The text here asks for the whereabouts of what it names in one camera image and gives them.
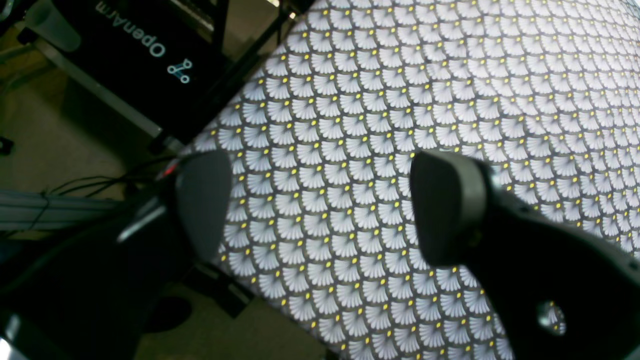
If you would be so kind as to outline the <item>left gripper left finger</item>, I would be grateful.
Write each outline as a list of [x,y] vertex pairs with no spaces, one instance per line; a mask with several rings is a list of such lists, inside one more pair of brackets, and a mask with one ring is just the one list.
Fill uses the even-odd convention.
[[132,359],[167,284],[217,255],[232,187],[227,153],[195,153],[97,219],[2,241],[1,358]]

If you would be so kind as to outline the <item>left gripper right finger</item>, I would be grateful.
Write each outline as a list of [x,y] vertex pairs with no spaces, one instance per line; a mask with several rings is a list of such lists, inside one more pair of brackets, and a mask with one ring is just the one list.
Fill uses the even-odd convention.
[[419,152],[409,184],[423,259],[477,278],[515,359],[639,358],[635,257],[542,216],[471,157]]

